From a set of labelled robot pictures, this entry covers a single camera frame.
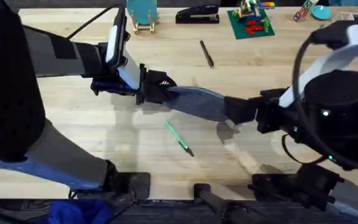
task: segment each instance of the wooden tabletop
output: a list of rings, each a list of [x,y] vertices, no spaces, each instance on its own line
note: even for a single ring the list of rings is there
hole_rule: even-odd
[[[332,8],[358,12],[358,7]],[[307,17],[294,22],[298,7],[278,7],[267,12],[273,37],[236,40],[227,9],[221,8],[220,24],[175,24],[180,9],[159,9],[156,34],[132,34],[127,51],[137,63],[167,72],[180,86],[200,86],[223,95],[255,97],[260,90],[290,84],[295,54],[309,33],[328,22]],[[66,36],[101,9],[23,9],[24,24]],[[98,43],[108,38],[115,10],[102,16],[75,41]],[[208,67],[200,47],[203,39],[215,68]],[[303,68],[329,50],[312,46]],[[353,66],[358,70],[358,60]],[[134,97],[102,93],[94,96],[89,79],[81,77],[42,78],[39,85],[47,117],[68,138],[88,152],[111,160],[121,172],[142,171],[152,175],[150,198],[192,198],[194,183],[207,182],[224,198],[253,198],[247,190],[254,173],[294,173],[300,167],[283,151],[278,131],[260,134],[256,123],[233,134],[223,124],[203,120],[159,105],[135,105]],[[190,157],[165,127],[169,120],[192,148]],[[289,150],[301,161],[318,157],[313,150],[288,140]],[[343,177],[358,184],[358,171],[343,172],[324,162]],[[37,177],[0,170],[0,198],[66,198],[68,188]]]

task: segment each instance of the blue fabric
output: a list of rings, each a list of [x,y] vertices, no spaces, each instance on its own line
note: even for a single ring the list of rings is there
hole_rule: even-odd
[[[49,215],[37,224],[106,224],[112,205],[102,200],[61,200],[52,203]]]

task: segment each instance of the black stapler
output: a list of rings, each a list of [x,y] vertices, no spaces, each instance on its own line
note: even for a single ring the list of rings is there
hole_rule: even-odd
[[[217,24],[219,6],[190,7],[178,12],[177,24]]]

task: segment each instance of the cable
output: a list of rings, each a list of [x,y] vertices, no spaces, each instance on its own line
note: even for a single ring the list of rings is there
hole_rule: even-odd
[[[319,136],[314,131],[312,131],[313,129],[310,126],[305,111],[303,110],[300,94],[299,94],[299,73],[300,73],[300,67],[301,67],[303,55],[305,54],[306,49],[310,44],[311,44],[311,36],[309,36],[302,43],[302,46],[300,47],[296,55],[295,63],[293,66],[293,72],[292,72],[292,87],[293,87],[292,93],[294,97],[294,105],[298,112],[299,119],[301,121],[301,124],[303,124],[303,126],[305,127],[306,134],[308,134],[312,138],[312,140],[320,150],[324,151],[327,155],[333,156],[333,158],[335,158],[340,163],[358,169],[358,162],[352,161],[340,155],[339,153],[335,152],[334,150],[332,150],[319,138]]]
[[[300,163],[300,164],[319,164],[320,162],[324,162],[326,160],[326,158],[324,158],[324,156],[321,156],[319,159],[313,161],[313,162],[301,162],[298,159],[296,159],[288,150],[287,145],[285,144],[285,138],[288,136],[289,134],[284,134],[281,137],[281,145],[283,146],[284,152],[287,154],[287,156],[289,156],[291,159],[293,159],[295,162]]]
[[[103,16],[106,12],[110,11],[111,9],[118,7],[118,6],[122,6],[122,4],[114,4],[110,7],[105,8],[103,11],[99,12],[99,14],[97,14],[96,16],[92,17],[90,20],[88,20],[87,22],[85,22],[82,26],[80,26],[79,28],[77,28],[77,30],[75,30],[74,32],[72,32],[70,35],[68,35],[66,37],[66,39],[70,40],[71,38],[73,38],[75,35],[77,35],[77,33],[79,33],[81,30],[83,30],[86,26],[88,26],[89,24],[91,24],[93,21],[95,21],[96,19],[98,19],[99,17]]]
[[[115,220],[118,216],[122,215],[126,210],[132,208],[134,205],[138,205],[139,202],[137,200],[137,195],[136,195],[136,191],[133,187],[131,187],[131,191],[132,191],[132,203],[128,206],[126,206],[125,208],[123,208],[121,211],[117,212],[107,223],[111,223],[113,220]]]

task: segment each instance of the green pen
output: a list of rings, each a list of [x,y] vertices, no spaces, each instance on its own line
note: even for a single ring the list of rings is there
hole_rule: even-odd
[[[171,133],[174,135],[174,137],[178,140],[179,145],[192,157],[194,157],[193,152],[191,149],[187,146],[187,144],[182,140],[182,138],[179,136],[179,134],[174,130],[174,128],[171,126],[171,124],[168,121],[165,121],[165,124],[167,125],[168,129],[171,131]]]

